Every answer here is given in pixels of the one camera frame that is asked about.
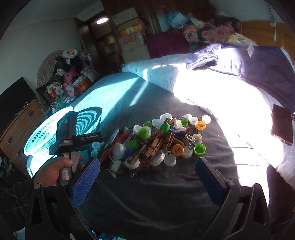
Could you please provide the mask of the person's left hand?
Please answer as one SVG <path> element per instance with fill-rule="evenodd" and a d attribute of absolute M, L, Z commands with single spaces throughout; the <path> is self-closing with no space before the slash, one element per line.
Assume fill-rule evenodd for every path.
<path fill-rule="evenodd" d="M 60 177 L 60 170 L 72 167 L 74 161 L 66 157 L 56 157 L 48 160 L 34 175 L 34 184 L 42 186 L 56 186 Z"/>

